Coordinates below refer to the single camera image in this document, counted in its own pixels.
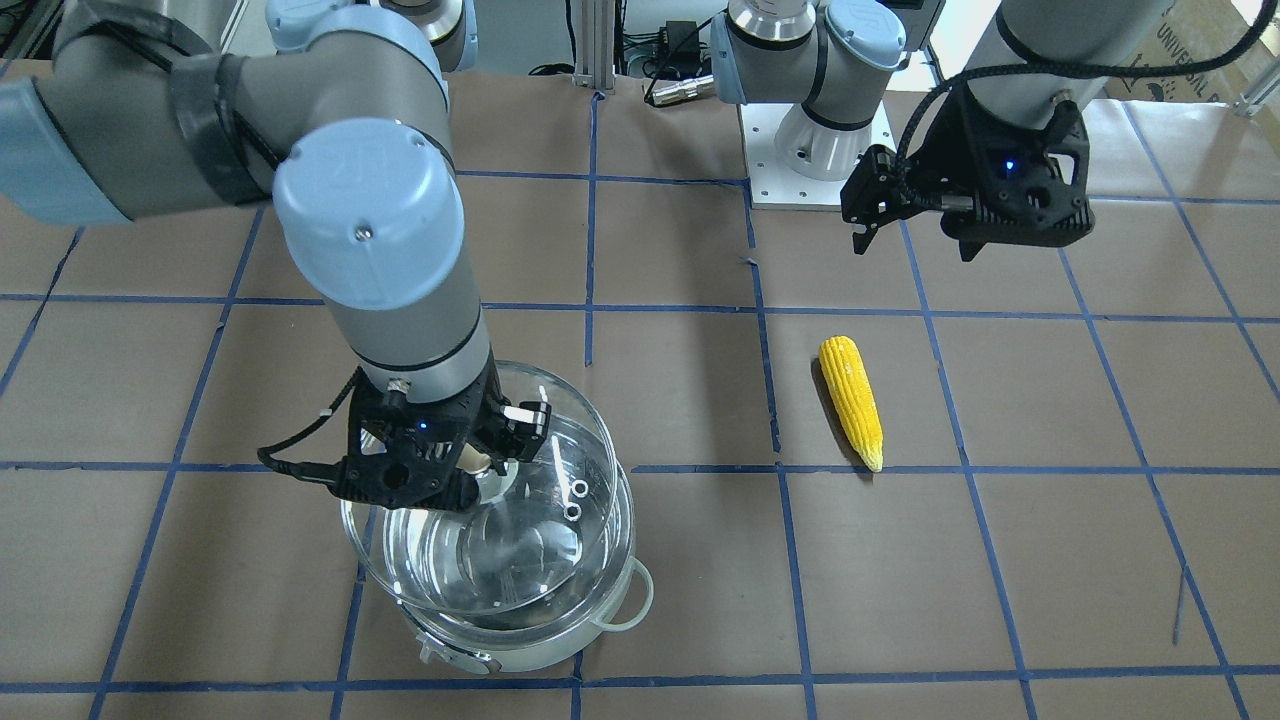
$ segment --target blue tape line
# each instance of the blue tape line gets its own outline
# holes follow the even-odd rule
[[[305,305],[324,306],[319,297],[237,297],[236,305]]]
[[[599,191],[599,177],[596,165],[600,154],[600,100],[603,92],[591,94],[591,138],[588,160],[588,197],[586,197],[586,313],[582,333],[582,366],[590,368],[595,355],[595,200]]]
[[[1179,197],[1178,201],[1190,205],[1280,205],[1280,200],[1230,200],[1224,197]]]
[[[179,473],[270,473],[271,470],[256,462],[109,462],[84,460],[0,460],[0,470],[91,470],[102,473],[155,473],[177,468]],[[636,465],[628,470],[639,475],[696,475],[696,474],[772,474],[777,465]],[[787,465],[787,474],[856,474],[865,471],[858,465]],[[1217,468],[1217,466],[1148,466],[1138,465],[969,465],[975,475],[1224,475],[1224,477],[1275,477],[1280,468]],[[891,465],[881,470],[890,475],[959,475],[965,471],[961,465]]]
[[[746,183],[742,186],[742,213],[746,223],[746,246],[754,250],[755,224],[751,222],[751,190]],[[764,372],[764,398],[769,409],[769,437],[773,441],[773,452],[782,452],[782,434],[778,429],[778,402],[773,387],[773,359],[769,355],[769,328],[768,318],[764,313],[764,284],[760,281],[760,266],[755,263],[751,266],[751,291],[755,295],[755,323],[760,337],[760,363]],[[787,571],[791,577],[791,605],[795,610],[796,642],[800,653],[800,678],[804,685],[805,716],[808,720],[818,720],[818,698],[813,689],[813,664],[809,657],[809,624],[805,620],[804,589],[800,585],[800,556],[796,551],[795,519],[791,515],[791,489],[787,486],[787,473],[782,469],[782,462],[776,462],[773,471],[778,478],[778,497],[782,502],[782,529],[787,542]]]
[[[54,302],[132,302],[138,305],[221,305],[225,297],[170,296],[170,295],[67,295],[50,297]]]
[[[0,293],[0,301],[33,302],[44,296],[36,293]],[[56,293],[49,297],[50,302],[136,302],[136,304],[173,304],[173,305],[220,305],[221,297],[183,297],[183,296],[152,296],[152,295],[65,295]],[[324,300],[319,297],[237,297],[234,305],[265,305],[265,306],[324,306]],[[485,310],[549,310],[549,311],[576,311],[586,310],[586,304],[577,302],[483,302]],[[593,304],[591,310],[596,313],[737,313],[749,314],[755,309],[740,305],[627,305],[627,304]],[[884,316],[884,318],[922,318],[920,310],[900,307],[771,307],[765,306],[767,315],[847,315],[847,316]],[[934,318],[960,318],[972,320],[1083,320],[1084,315],[1074,313],[1012,313],[1002,310],[931,310]],[[1102,314],[1088,315],[1097,320],[1115,323],[1208,323],[1208,324],[1235,324],[1236,319],[1226,315],[1120,315]],[[1247,325],[1277,325],[1280,318],[1240,316],[1240,323]]]
[[[506,172],[506,170],[458,170],[458,177],[470,178],[518,178],[518,179],[571,179],[571,181],[585,181],[590,179],[590,176],[584,176],[580,173],[518,173],[518,172]]]
[[[718,315],[750,315],[755,307],[740,305],[593,305],[604,313],[701,313]]]
[[[640,184],[667,184],[667,186],[723,186],[746,187],[745,179],[707,178],[707,179],[678,179],[678,178],[641,178],[631,176],[599,176],[600,182],[623,182]]]
[[[760,359],[764,365],[764,401],[769,409],[769,438],[773,452],[782,452],[782,433],[778,429],[778,398],[773,391],[773,359],[769,356],[769,329],[764,314],[764,291],[760,286],[760,268],[751,265],[751,283],[755,286],[755,325],[760,336]]]
[[[814,675],[819,685],[901,685],[931,683],[989,683],[1016,680],[1014,670],[951,670],[945,673],[829,673]]]
[[[1280,665],[1233,665],[1226,671],[1233,675],[1280,676]],[[1032,680],[1065,680],[1097,678],[1213,678],[1222,676],[1219,665],[1169,665],[1135,667],[1046,667],[1027,671]],[[986,683],[1018,680],[1014,670],[948,670],[918,673],[824,673],[814,674],[814,685],[878,685],[878,684],[932,684],[932,683]],[[692,675],[692,676],[620,676],[579,682],[576,678],[521,678],[495,676],[475,679],[417,679],[417,680],[282,680],[273,683],[237,682],[113,682],[108,694],[141,693],[285,693],[285,692],[402,692],[402,691],[485,691],[485,689],[572,689],[582,688],[685,688],[685,687],[769,687],[800,685],[799,674],[772,675]],[[84,694],[95,692],[100,683],[0,683],[0,694]]]
[[[991,566],[991,577],[996,584],[996,597],[1000,600],[1000,611],[1005,616],[1005,629],[1009,632],[1009,646],[1014,656],[1014,667],[1018,670],[1018,684],[1023,691],[1023,703],[1027,706],[1028,720],[1037,720],[1036,700],[1032,697],[1030,679],[1027,675],[1027,661],[1023,657],[1023,644],[1018,637],[1018,625],[1014,621],[1014,609],[1009,602],[1009,589],[1005,587],[1005,577],[1000,570],[1000,559],[996,557],[996,544],[991,538],[991,528],[987,524],[987,511],[982,505],[982,493],[978,492],[978,482],[974,479],[973,468],[969,464],[969,452],[965,448],[964,433],[960,429],[960,413],[956,409],[955,397],[951,393],[951,382],[947,378],[946,364],[942,360],[942,346],[938,343],[938,332],[933,324],[933,313],[929,309],[929,297],[924,292],[924,277],[920,274],[920,265],[915,256],[915,246],[911,243],[911,231],[906,223],[899,220],[902,231],[902,242],[906,246],[906,259],[911,265],[911,277],[915,279],[915,292],[920,299],[920,311],[924,318],[924,329],[929,336],[929,345],[933,348],[933,359],[938,364],[938,382],[942,386],[942,398],[946,401],[947,415],[951,420],[951,432],[955,436],[956,451],[960,454],[960,465],[964,469],[965,484],[969,488],[969,501],[973,503],[974,516],[978,520],[978,530],[982,534],[982,544],[987,552],[987,564]]]
[[[1110,202],[1171,202],[1172,193],[1161,197],[1148,197],[1146,195],[1089,195],[1089,200],[1105,200]],[[1189,205],[1280,205],[1280,200],[1249,200],[1229,197],[1178,197],[1176,201]]]
[[[365,520],[364,542],[370,547],[374,538],[372,514]],[[329,720],[342,719],[342,703],[346,698],[346,689],[342,687],[351,673],[351,652],[356,647],[356,624],[360,620],[360,606],[365,597],[365,566],[356,565],[356,582],[351,584],[351,605],[347,606],[347,626],[342,634],[342,652],[338,656],[338,689],[333,693],[333,702],[329,705]]]
[[[1075,273],[1071,272],[1071,263],[1068,260],[1066,252],[1059,250],[1059,258],[1062,261],[1062,269],[1066,272],[1066,281],[1071,286],[1071,292],[1075,293],[1075,301],[1080,306],[1080,313],[1088,316],[1088,304],[1084,300],[1084,293],[1080,291],[1079,283],[1075,282]],[[1231,697],[1235,700],[1235,707],[1240,712],[1242,720],[1248,720],[1249,714],[1244,707],[1244,698],[1240,696],[1240,689],[1235,683],[1235,678],[1226,669],[1226,652],[1222,650],[1222,643],[1217,637],[1217,630],[1213,628],[1213,620],[1210,618],[1208,606],[1204,603],[1204,598],[1199,592],[1199,584],[1196,582],[1196,575],[1187,564],[1187,553],[1183,551],[1183,543],[1178,538],[1176,528],[1174,528],[1174,519],[1169,514],[1169,507],[1165,505],[1164,495],[1160,492],[1160,486],[1156,483],[1156,475],[1149,471],[1151,464],[1147,461],[1147,451],[1143,448],[1142,437],[1138,434],[1138,425],[1134,423],[1133,415],[1129,413],[1129,404],[1125,401],[1124,393],[1120,389],[1120,383],[1116,380],[1115,372],[1111,368],[1111,360],[1107,357],[1106,347],[1102,345],[1102,336],[1098,334],[1097,324],[1092,319],[1087,318],[1085,325],[1089,329],[1089,337],[1093,340],[1093,347],[1097,350],[1098,360],[1102,363],[1102,370],[1106,373],[1107,383],[1111,386],[1112,395],[1115,395],[1116,406],[1120,409],[1120,416],[1124,419],[1125,429],[1129,432],[1129,439],[1133,442],[1134,452],[1137,452],[1143,469],[1147,470],[1144,475],[1147,478],[1151,495],[1156,500],[1160,519],[1165,524],[1165,532],[1169,534],[1169,541],[1174,547],[1174,553],[1178,556],[1178,564],[1185,575],[1187,588],[1192,592],[1192,598],[1196,600],[1196,609],[1199,611],[1201,621],[1204,624],[1210,644],[1213,646],[1213,653],[1217,656],[1219,665],[1226,676],[1226,684],[1231,689]]]
[[[1149,667],[1061,667],[1032,670],[1033,680],[1078,680],[1091,678],[1194,678],[1222,675],[1217,665],[1167,665]]]
[[[755,249],[755,224],[751,222],[751,191],[742,186],[742,213],[746,223],[746,247]],[[782,452],[782,433],[778,429],[778,400],[773,389],[773,359],[769,355],[769,327],[764,311],[764,283],[760,279],[760,266],[751,266],[751,293],[755,296],[755,325],[760,336],[760,361],[764,368],[764,400],[769,409],[769,438],[773,452]]]
[[[1233,675],[1280,675],[1280,665],[1233,665]]]
[[[1208,270],[1210,277],[1213,279],[1213,286],[1217,288],[1219,295],[1222,296],[1222,302],[1226,304],[1226,310],[1230,313],[1231,318],[1235,320],[1236,328],[1240,331],[1240,336],[1244,337],[1244,343],[1249,346],[1249,352],[1253,354],[1253,360],[1258,364],[1258,369],[1262,370],[1262,377],[1266,378],[1267,384],[1271,386],[1271,395],[1276,400],[1280,400],[1280,386],[1276,384],[1276,379],[1271,375],[1271,370],[1267,369],[1266,361],[1262,359],[1262,354],[1258,352],[1258,346],[1254,345],[1253,337],[1249,336],[1249,329],[1244,327],[1240,320],[1240,314],[1235,310],[1235,304],[1231,302],[1231,296],[1226,292],[1226,286],[1222,284],[1222,278],[1219,277],[1217,270],[1213,268],[1213,263],[1208,259],[1208,252],[1204,250],[1204,245],[1201,242],[1199,236],[1196,233],[1196,228],[1192,227],[1192,220],[1187,217],[1187,209],[1183,208],[1183,202],[1174,193],[1174,186],[1169,182],[1169,176],[1165,174],[1164,168],[1160,167],[1160,161],[1156,159],[1155,151],[1151,149],[1151,143],[1147,142],[1147,136],[1143,135],[1142,128],[1138,127],[1138,120],[1133,117],[1133,111],[1129,110],[1128,105],[1121,105],[1125,117],[1129,119],[1129,126],[1133,127],[1134,135],[1138,136],[1138,142],[1142,143],[1143,151],[1147,154],[1147,159],[1151,160],[1151,165],[1156,169],[1156,174],[1160,176],[1161,184],[1165,186],[1165,192],[1174,201],[1174,208],[1178,210],[1178,217],[1181,218],[1183,225],[1187,228],[1187,234],[1190,236],[1192,243],[1196,246],[1196,251],[1199,252],[1201,260],[1204,261],[1204,268]],[[1235,687],[1234,682],[1230,682],[1231,687]],[[1244,708],[1243,701],[1239,703],[1242,712]]]
[[[782,501],[782,530],[787,541],[787,571],[791,575],[791,605],[796,616],[796,641],[800,644],[800,682],[808,720],[818,720],[818,698],[813,689],[813,664],[809,656],[809,623],[805,620],[804,588],[800,584],[800,553],[796,548],[795,518],[791,514],[791,488],[782,465],[777,466],[778,497]]]
[[[125,597],[124,610],[120,612],[120,621],[115,628],[111,650],[106,656],[106,664],[102,666],[102,676],[99,680],[100,687],[97,693],[93,696],[93,706],[88,715],[90,720],[97,720],[102,714],[102,703],[106,700],[106,685],[111,682],[111,678],[115,674],[115,665],[120,660],[120,650],[124,647],[124,635],[129,630],[129,623],[133,619],[133,610],[137,606],[138,594],[142,591],[142,580],[146,577],[147,565],[150,564],[151,553],[155,550],[156,537],[160,533],[160,521],[164,519],[165,506],[169,502],[174,479],[178,475],[178,464],[182,462],[182,454],[187,448],[187,439],[191,437],[191,428],[196,421],[196,411],[200,409],[200,401],[204,397],[205,387],[209,384],[209,375],[214,369],[214,359],[218,356],[218,348],[223,342],[223,333],[227,329],[227,320],[230,318],[236,292],[239,290],[239,283],[244,277],[244,268],[248,266],[248,258],[253,251],[253,241],[257,238],[257,231],[262,224],[262,214],[264,210],[259,210],[253,217],[253,224],[250,227],[248,238],[244,241],[244,250],[241,252],[239,264],[236,266],[236,275],[232,278],[230,288],[227,291],[227,297],[224,299],[223,311],[219,316],[218,327],[214,329],[214,337],[209,342],[209,351],[205,354],[205,364],[200,370],[200,378],[196,380],[196,389],[187,406],[187,416],[182,423],[180,432],[178,433],[178,443],[173,450],[173,460],[170,462],[169,471],[165,474],[164,484],[160,488],[160,497],[156,500],[155,511],[151,515],[151,525],[147,528],[147,537],[142,544],[142,555],[138,557],[138,566],[133,573],[129,594]]]
[[[54,295],[54,287],[58,286],[58,281],[63,277],[63,269],[67,268],[67,260],[70,259],[72,251],[79,245],[81,238],[84,237],[84,228],[78,228],[74,234],[72,234],[72,242],[67,246],[67,252],[63,252],[61,260],[58,261],[58,266],[54,268],[54,277],[49,281],[49,290],[45,291],[44,299],[40,301],[40,306],[36,307],[36,313],[31,316],[31,322],[27,323],[27,331],[22,333],[22,340],[18,341],[18,347],[13,351],[13,357],[9,359],[9,365],[4,370],[4,375],[0,375],[0,397],[4,397],[6,389],[9,389],[9,383],[13,380],[13,374],[18,372],[18,364],[22,363],[22,356],[27,354],[27,346],[31,345],[31,338],[36,336],[36,327],[40,325],[40,318],[45,314],[45,307],[49,306],[49,299]]]
[[[849,315],[849,316],[887,316],[919,318],[919,310],[897,310],[878,307],[772,307],[764,309],[767,315]]]
[[[577,651],[573,653],[573,674],[570,678],[573,680],[573,689],[570,693],[568,702],[568,717],[570,720],[582,720],[582,653],[585,651]]]
[[[564,181],[590,181],[596,179],[599,182],[620,182],[620,183],[639,183],[639,184],[669,184],[669,186],[689,186],[689,184],[719,184],[728,187],[745,187],[746,181],[742,178],[699,178],[699,179],[682,179],[682,178],[650,178],[641,176],[602,176],[595,172],[595,163],[590,164],[591,170],[588,174],[581,173],[524,173],[512,170],[457,170],[460,177],[472,177],[472,178],[512,178],[512,179],[564,179]]]

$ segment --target yellow corn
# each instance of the yellow corn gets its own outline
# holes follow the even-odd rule
[[[836,336],[822,343],[818,361],[849,443],[873,473],[881,471],[884,468],[884,430],[858,346],[847,337]]]

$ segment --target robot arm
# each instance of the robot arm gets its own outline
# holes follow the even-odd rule
[[[463,509],[479,496],[463,452],[499,471],[527,460],[550,407],[515,407],[498,386],[428,35],[387,9],[316,5],[273,22],[301,51],[246,59],[156,13],[79,0],[54,76],[0,88],[0,191],[54,224],[274,199],[360,370],[340,462],[271,448],[264,462],[346,500]]]
[[[899,142],[873,145],[867,126],[897,59],[936,14],[891,0],[731,0],[710,20],[714,81],[654,94],[664,105],[714,86],[731,104],[795,102],[776,156],[817,181],[844,181],[842,217],[863,254],[878,228],[925,210],[969,261],[989,242],[1066,246],[1093,229],[1083,110],[1107,77],[1206,72],[1233,61],[1275,13],[1215,60],[1123,68],[1172,0],[1004,0],[964,73],[934,88]],[[908,37],[896,8],[908,13]],[[928,102],[951,90],[919,149],[905,156]]]
[[[886,223],[942,211],[942,231],[970,261],[989,242],[1064,247],[1093,229],[1083,110],[1107,77],[1207,72],[1234,61],[1275,14],[1263,3],[1226,54],[1180,67],[1123,68],[1170,0],[1004,0],[968,68],[929,92],[899,152],[872,146],[841,191],[854,250]],[[920,147],[905,156],[924,110],[950,90]]]

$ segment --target white mounting plate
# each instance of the white mounting plate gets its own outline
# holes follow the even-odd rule
[[[773,136],[791,105],[755,102],[741,105],[742,146],[746,150],[746,172],[751,178],[751,206],[772,210],[840,210],[840,188],[845,181],[823,182],[801,176],[778,158]],[[890,129],[884,105],[876,109],[872,137],[890,150]]]

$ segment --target pot handle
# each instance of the pot handle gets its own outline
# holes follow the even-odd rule
[[[625,623],[602,623],[600,620],[591,620],[593,625],[604,630],[605,633],[625,633],[631,628],[635,628],[645,619],[646,615],[649,615],[649,609],[653,607],[653,575],[649,573],[649,569],[644,566],[644,562],[640,562],[639,560],[632,557],[631,571],[635,573],[636,575],[640,575],[640,578],[644,580],[646,588],[644,605],[640,607],[640,612],[636,612],[635,618]]]

